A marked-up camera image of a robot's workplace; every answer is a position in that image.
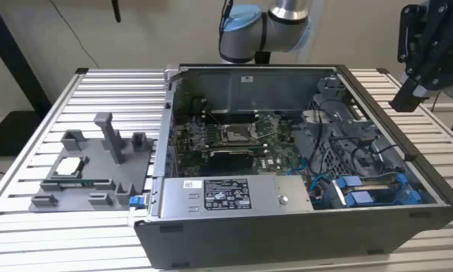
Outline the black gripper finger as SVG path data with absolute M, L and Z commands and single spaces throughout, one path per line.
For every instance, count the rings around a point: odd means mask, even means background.
M 428 5 L 407 5 L 400 12 L 397 60 L 405 65 L 404 81 L 391 101 L 397 112 L 412 112 L 424 101 L 424 95 L 415 94 L 428 77 Z
M 453 26 L 435 33 L 417 68 L 416 83 L 429 91 L 453 91 Z

